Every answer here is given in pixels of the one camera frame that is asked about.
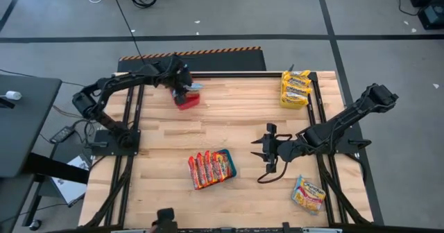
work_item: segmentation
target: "desk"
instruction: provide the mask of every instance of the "desk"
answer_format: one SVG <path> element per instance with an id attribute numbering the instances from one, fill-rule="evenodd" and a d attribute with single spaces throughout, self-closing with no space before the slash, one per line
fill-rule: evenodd
<path id="1" fill-rule="evenodd" d="M 318 78 L 329 119 L 343 110 L 341 93 L 333 71 L 318 72 Z M 134 160 L 124 227 L 149 228 L 156 220 L 156 211 L 167 207 L 175 209 L 179 228 L 282 227 L 282 222 L 289 222 L 291 227 L 327 226 L 325 208 L 318 216 L 310 216 L 290 199 L 299 175 L 321 186 L 315 156 L 292 161 L 284 178 L 277 182 L 256 182 L 265 172 L 265 163 L 250 153 L 260 152 L 261 145 L 250 142 L 262 137 L 266 123 L 275 123 L 281 134 L 295 134 L 309 126 L 307 109 L 279 106 L 280 79 L 198 78 L 195 82 L 204 85 L 200 105 L 185 111 L 175 107 L 167 90 L 145 88 L 140 150 Z M 113 119 L 122 118 L 126 94 L 122 91 L 110 98 L 106 112 Z M 319 123 L 316 102 L 314 111 Z M 238 176 L 193 190 L 188 157 L 222 148 L 231 152 Z M 343 155 L 335 158 L 345 195 L 371 221 L 358 163 Z M 79 225 L 93 217 L 108 195 L 113 166 L 114 157 L 106 157 L 90 173 Z M 280 162 L 277 173 L 283 166 Z M 118 197 L 113 223 L 117 222 L 119 201 Z M 339 221 L 334 195 L 332 204 Z"/>
<path id="2" fill-rule="evenodd" d="M 55 78 L 0 75 L 1 95 L 9 90 L 22 94 L 12 101 L 13 109 L 0 108 L 0 222 L 20 213 L 36 176 L 86 182 L 87 171 L 31 153 L 61 84 Z M 0 231 L 12 231 L 16 220 L 0 223 Z"/>

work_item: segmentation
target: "floor tile line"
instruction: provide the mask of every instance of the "floor tile line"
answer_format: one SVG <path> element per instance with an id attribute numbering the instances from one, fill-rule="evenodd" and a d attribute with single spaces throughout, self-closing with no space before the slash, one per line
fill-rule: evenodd
<path id="1" fill-rule="evenodd" d="M 327 2 L 326 0 L 319 0 L 319 4 L 321 5 L 321 12 L 324 17 L 325 27 L 327 28 L 327 34 L 330 37 L 330 46 L 332 47 L 334 62 L 336 64 L 336 70 L 339 75 L 339 82 L 342 87 L 345 103 L 346 105 L 349 105 L 353 103 L 353 97 L 351 94 L 350 86 L 348 84 L 347 76 L 345 74 L 345 68 L 343 66 L 341 52 L 339 51 L 336 35 L 334 34 L 333 24 L 330 14 L 328 12 Z M 353 128 L 354 130 L 358 130 L 359 135 L 361 135 L 361 128 L 359 127 L 358 123 L 353 125 Z M 366 169 L 367 172 L 367 180 L 365 186 L 366 186 L 368 201 L 370 203 L 370 210 L 372 211 L 373 215 L 373 220 L 376 224 L 383 225 L 384 220 L 382 218 L 381 207 L 377 199 L 375 183 L 373 182 L 370 164 L 368 162 L 368 157 L 365 149 L 360 150 L 360 158 L 364 163 L 364 168 Z"/>
<path id="2" fill-rule="evenodd" d="M 17 5 L 17 2 L 18 2 L 18 1 L 19 1 L 19 0 L 12 0 L 12 1 L 9 3 L 8 8 L 6 9 L 6 11 L 5 11 L 3 17 L 2 17 L 1 20 L 0 20 L 0 33 L 1 33 L 1 30 L 3 29 L 3 27 L 5 26 L 6 22 L 8 21 L 9 16 L 11 15 L 11 13 L 12 13 L 12 11 L 14 10 L 15 5 Z"/>
<path id="3" fill-rule="evenodd" d="M 178 42 L 208 40 L 329 40 L 329 41 L 391 41 L 391 40 L 444 40 L 436 35 L 153 35 L 136 36 L 138 42 Z M 70 43 L 70 42 L 132 42 L 131 36 L 103 37 L 0 37 L 0 43 Z"/>

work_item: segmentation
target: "red candy package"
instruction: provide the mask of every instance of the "red candy package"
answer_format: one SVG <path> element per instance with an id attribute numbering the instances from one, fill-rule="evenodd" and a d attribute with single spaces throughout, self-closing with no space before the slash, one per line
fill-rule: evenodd
<path id="1" fill-rule="evenodd" d="M 207 180 L 210 184 L 214 184 L 218 182 L 216 174 L 214 173 L 213 163 L 211 161 L 210 151 L 207 150 L 204 156 L 204 166 L 205 166 L 205 174 L 207 176 Z"/>
<path id="2" fill-rule="evenodd" d="M 203 156 L 201 153 L 197 154 L 196 157 L 196 162 L 197 162 L 197 174 L 199 176 L 199 182 L 203 187 L 207 187 L 209 184 L 208 180 L 207 180 L 207 176 L 205 174 L 205 165 L 204 165 L 204 160 L 203 160 Z"/>
<path id="3" fill-rule="evenodd" d="M 193 180 L 194 189 L 202 189 L 203 186 L 200 185 L 199 182 L 198 167 L 196 164 L 196 160 L 194 160 L 193 157 L 189 157 L 188 167 L 189 167 L 189 173 L 191 174 L 191 179 Z"/>
<path id="4" fill-rule="evenodd" d="M 226 155 L 222 153 L 213 153 L 212 156 L 213 165 L 216 167 L 216 172 L 218 174 L 219 181 L 224 181 L 229 178 L 229 163 Z"/>

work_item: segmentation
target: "black table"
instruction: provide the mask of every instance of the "black table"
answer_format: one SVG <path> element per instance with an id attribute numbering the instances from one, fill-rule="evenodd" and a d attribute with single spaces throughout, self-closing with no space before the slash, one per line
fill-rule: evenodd
<path id="1" fill-rule="evenodd" d="M 22 94 L 10 101 L 13 109 L 0 108 L 0 222 L 19 215 L 33 182 L 44 176 L 87 183 L 87 171 L 31 152 L 61 84 L 55 78 L 0 75 L 0 95 Z M 12 231 L 16 220 L 0 223 L 0 232 Z"/>

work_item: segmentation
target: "orange and black warning stripe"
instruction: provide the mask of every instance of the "orange and black warning stripe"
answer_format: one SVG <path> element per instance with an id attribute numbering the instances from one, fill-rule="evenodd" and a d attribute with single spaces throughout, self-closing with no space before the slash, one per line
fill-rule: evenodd
<path id="1" fill-rule="evenodd" d="M 225 52 L 234 52 L 234 51 L 247 51 L 247 50 L 260 50 L 260 46 L 246 46 L 241 48 L 231 48 L 231 49 L 211 49 L 211 50 L 197 50 L 197 51 L 186 51 L 186 52 L 174 52 L 177 55 L 200 55 L 205 53 L 225 53 Z M 171 56 L 173 53 L 156 53 L 150 55 L 140 55 L 137 56 L 124 56 L 119 59 L 122 60 L 138 60 L 138 59 L 147 59 L 147 58 L 162 58 Z"/>

